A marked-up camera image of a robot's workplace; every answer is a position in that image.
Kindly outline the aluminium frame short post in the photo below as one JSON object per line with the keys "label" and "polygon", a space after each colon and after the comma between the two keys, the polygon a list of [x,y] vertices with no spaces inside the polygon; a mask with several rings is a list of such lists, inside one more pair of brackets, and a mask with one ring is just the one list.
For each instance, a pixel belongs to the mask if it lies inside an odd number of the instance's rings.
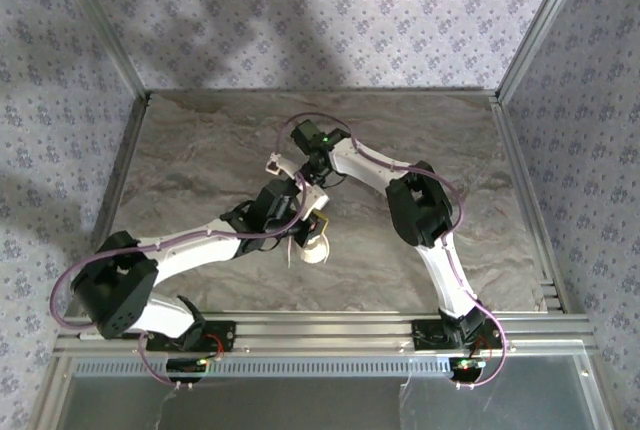
{"label": "aluminium frame short post", "polygon": [[45,374],[44,382],[27,430],[56,430],[69,387],[69,357],[54,357]]}
{"label": "aluminium frame short post", "polygon": [[616,430],[615,398],[606,375],[603,361],[595,351],[581,357],[581,384],[595,430]]}

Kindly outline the left controller board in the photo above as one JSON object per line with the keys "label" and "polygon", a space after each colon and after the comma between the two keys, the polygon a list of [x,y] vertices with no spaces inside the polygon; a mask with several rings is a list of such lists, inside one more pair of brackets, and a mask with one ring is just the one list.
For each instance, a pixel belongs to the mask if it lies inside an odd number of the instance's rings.
{"label": "left controller board", "polygon": [[166,362],[165,371],[172,382],[195,384],[207,373],[208,367],[206,358],[175,358]]}

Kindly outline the controller board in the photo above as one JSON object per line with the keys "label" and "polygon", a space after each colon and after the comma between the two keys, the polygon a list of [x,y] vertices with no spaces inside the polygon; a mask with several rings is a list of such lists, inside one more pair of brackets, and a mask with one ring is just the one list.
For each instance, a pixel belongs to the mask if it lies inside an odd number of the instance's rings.
{"label": "controller board", "polygon": [[207,373],[208,367],[206,358],[175,358],[166,362],[165,371],[172,382],[195,384]]}
{"label": "controller board", "polygon": [[486,362],[481,358],[450,358],[450,380],[460,384],[476,384],[483,374]]}

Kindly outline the aluminium frame side rail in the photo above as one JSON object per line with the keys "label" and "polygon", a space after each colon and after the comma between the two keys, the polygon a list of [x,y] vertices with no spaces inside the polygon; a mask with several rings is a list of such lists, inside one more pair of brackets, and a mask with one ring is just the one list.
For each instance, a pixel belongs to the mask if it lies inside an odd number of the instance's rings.
{"label": "aluminium frame side rail", "polygon": [[72,317],[80,315],[79,304],[74,302],[75,297],[73,296],[73,291],[70,289],[71,277],[83,268],[83,262],[85,262],[89,257],[94,256],[112,230],[149,99],[150,95],[148,94],[147,100],[135,98],[132,104],[131,112],[122,136],[122,141],[109,175],[103,202],[98,213],[97,223],[91,233],[91,250],[89,251],[88,256],[82,257],[77,263],[74,263],[71,267],[63,271],[51,290],[49,297],[49,313],[57,326],[61,329],[77,329],[78,331],[82,331],[91,327],[91,325],[76,324],[65,319],[69,309]]}
{"label": "aluminium frame side rail", "polygon": [[513,124],[496,97],[490,99],[490,106],[509,162],[524,225],[532,241],[534,260],[542,274],[541,286],[547,310],[551,313],[572,314],[574,309],[564,286]]}

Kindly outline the right controller board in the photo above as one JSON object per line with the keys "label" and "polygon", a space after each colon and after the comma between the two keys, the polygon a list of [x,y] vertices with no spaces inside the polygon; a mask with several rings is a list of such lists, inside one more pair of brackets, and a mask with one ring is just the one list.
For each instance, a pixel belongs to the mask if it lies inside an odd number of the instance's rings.
{"label": "right controller board", "polygon": [[476,384],[483,374],[486,362],[481,358],[450,358],[450,380],[460,384]]}

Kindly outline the beige shoe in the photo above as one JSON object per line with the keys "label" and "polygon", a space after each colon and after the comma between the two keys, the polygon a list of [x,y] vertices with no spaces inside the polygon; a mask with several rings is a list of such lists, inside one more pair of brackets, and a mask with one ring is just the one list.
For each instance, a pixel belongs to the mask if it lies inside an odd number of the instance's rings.
{"label": "beige shoe", "polygon": [[330,243],[325,233],[311,238],[299,251],[302,261],[309,264],[325,263],[330,255]]}

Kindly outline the aluminium frame corner post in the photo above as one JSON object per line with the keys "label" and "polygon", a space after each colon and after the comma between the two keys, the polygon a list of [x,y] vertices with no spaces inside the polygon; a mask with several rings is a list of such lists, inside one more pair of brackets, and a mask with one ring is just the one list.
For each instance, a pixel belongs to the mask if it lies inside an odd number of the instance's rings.
{"label": "aluminium frame corner post", "polygon": [[517,87],[525,77],[534,57],[554,21],[564,7],[566,0],[542,0],[529,25],[507,71],[504,74],[495,95],[497,102],[505,107],[512,99]]}
{"label": "aluminium frame corner post", "polygon": [[128,88],[137,99],[147,100],[148,90],[99,0],[76,1]]}

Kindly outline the wide aluminium base rail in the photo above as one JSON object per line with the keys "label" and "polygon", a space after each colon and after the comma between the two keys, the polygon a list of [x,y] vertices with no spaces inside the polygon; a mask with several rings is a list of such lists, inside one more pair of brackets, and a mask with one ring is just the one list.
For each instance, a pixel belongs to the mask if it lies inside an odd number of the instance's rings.
{"label": "wide aluminium base rail", "polygon": [[[411,322],[394,312],[237,312],[211,320],[236,323],[226,357],[467,356],[467,350],[417,350]],[[579,314],[500,313],[509,356],[590,353],[597,349],[589,319]]]}

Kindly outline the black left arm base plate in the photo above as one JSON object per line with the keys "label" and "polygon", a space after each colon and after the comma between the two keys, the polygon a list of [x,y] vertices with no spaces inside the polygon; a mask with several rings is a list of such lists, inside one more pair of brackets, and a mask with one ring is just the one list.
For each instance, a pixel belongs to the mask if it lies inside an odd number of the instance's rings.
{"label": "black left arm base plate", "polygon": [[229,352],[235,343],[236,323],[234,321],[195,322],[177,338],[160,333],[152,333],[147,339],[146,350],[151,352]]}

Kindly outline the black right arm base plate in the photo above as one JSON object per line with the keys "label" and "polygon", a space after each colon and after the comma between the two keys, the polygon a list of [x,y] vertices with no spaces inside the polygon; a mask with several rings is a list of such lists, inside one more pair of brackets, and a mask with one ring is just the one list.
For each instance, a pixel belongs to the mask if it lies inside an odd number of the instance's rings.
{"label": "black right arm base plate", "polygon": [[411,337],[416,351],[470,351],[477,344],[482,344],[484,349],[498,350],[503,345],[497,327],[489,321],[474,330],[463,330],[443,320],[413,320]]}

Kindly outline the clear acrylic panel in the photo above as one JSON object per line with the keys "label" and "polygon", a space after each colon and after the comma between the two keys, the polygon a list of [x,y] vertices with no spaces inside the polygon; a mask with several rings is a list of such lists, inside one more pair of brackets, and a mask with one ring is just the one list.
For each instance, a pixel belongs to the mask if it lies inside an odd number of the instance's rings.
{"label": "clear acrylic panel", "polygon": [[436,378],[230,379],[172,390],[78,378],[56,430],[595,430],[573,378],[505,374],[458,390]]}

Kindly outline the aluminium frame thin rail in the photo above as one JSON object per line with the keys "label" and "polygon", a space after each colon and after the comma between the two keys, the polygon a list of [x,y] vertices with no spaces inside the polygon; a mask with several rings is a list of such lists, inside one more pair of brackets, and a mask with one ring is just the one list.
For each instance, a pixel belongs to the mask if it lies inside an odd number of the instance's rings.
{"label": "aluminium frame thin rail", "polygon": [[218,95],[342,95],[342,94],[393,94],[393,95],[417,95],[447,97],[492,98],[498,92],[480,87],[399,87],[399,88],[334,88],[334,89],[151,89],[147,93],[162,96],[218,96]]}

